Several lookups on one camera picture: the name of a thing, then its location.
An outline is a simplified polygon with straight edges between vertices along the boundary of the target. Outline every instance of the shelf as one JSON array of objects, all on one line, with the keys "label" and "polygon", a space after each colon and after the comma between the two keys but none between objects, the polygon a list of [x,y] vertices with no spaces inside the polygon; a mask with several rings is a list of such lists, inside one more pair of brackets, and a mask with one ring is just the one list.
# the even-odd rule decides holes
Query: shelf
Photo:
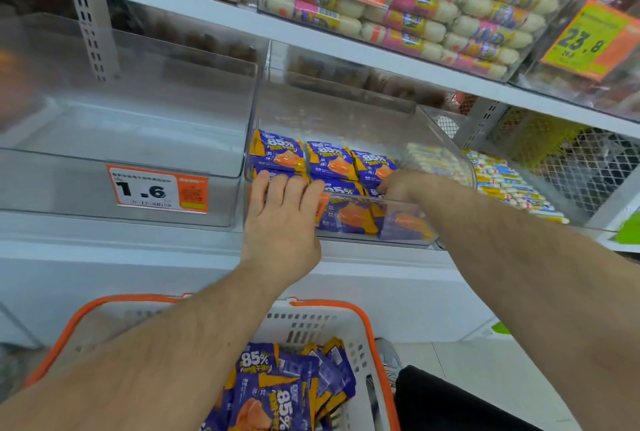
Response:
[{"label": "shelf", "polygon": [[395,74],[432,82],[445,88],[494,99],[622,135],[638,137],[640,134],[638,123],[633,121],[453,71],[446,67],[426,63],[324,31],[306,28],[297,23],[260,14],[255,9],[238,7],[217,0],[130,1],[155,6],[289,45],[320,51],[327,55],[377,67]]}]

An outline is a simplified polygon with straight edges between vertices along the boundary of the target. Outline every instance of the forearm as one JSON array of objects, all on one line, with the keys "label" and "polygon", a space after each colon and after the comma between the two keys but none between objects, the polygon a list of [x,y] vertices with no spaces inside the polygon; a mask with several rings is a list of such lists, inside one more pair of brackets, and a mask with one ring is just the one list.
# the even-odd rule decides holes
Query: forearm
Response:
[{"label": "forearm", "polygon": [[569,227],[450,180],[432,180],[419,203],[462,276],[582,426],[630,428],[639,395],[637,267]]},{"label": "forearm", "polygon": [[14,396],[0,407],[0,428],[196,430],[282,290],[241,265]]}]

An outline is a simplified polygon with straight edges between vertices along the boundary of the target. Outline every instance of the person's left hand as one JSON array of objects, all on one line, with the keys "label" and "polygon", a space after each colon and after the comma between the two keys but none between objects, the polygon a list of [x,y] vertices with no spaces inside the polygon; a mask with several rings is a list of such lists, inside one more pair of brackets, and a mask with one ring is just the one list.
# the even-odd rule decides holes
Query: person's left hand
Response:
[{"label": "person's left hand", "polygon": [[316,210],[324,182],[261,171],[253,180],[240,260],[265,272],[281,291],[320,262]]}]

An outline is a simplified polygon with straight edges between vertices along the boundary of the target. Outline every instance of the white plastic basket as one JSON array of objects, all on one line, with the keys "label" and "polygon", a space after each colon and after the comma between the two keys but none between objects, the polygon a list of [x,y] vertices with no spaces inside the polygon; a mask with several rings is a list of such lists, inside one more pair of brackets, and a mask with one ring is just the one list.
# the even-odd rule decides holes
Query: white plastic basket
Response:
[{"label": "white plastic basket", "polygon": [[[114,295],[87,303],[71,317],[25,387],[43,378],[50,369],[73,361],[82,352],[91,351],[180,299],[162,295]],[[376,351],[371,324],[357,306],[331,300],[278,300],[252,341],[302,348],[308,342],[323,345],[332,337],[343,340],[356,376],[356,394],[332,414],[333,429],[400,431],[393,394]],[[377,406],[373,405],[370,392],[375,394]],[[374,419],[372,409],[376,407],[379,413]]]}]

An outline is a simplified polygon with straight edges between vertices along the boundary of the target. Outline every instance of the floor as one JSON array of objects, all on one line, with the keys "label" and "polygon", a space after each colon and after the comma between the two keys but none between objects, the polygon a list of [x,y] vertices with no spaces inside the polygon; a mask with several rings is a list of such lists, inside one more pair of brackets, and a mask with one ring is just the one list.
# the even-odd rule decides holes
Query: floor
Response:
[{"label": "floor", "polygon": [[402,365],[414,365],[544,431],[580,431],[551,384],[515,341],[396,344]]}]

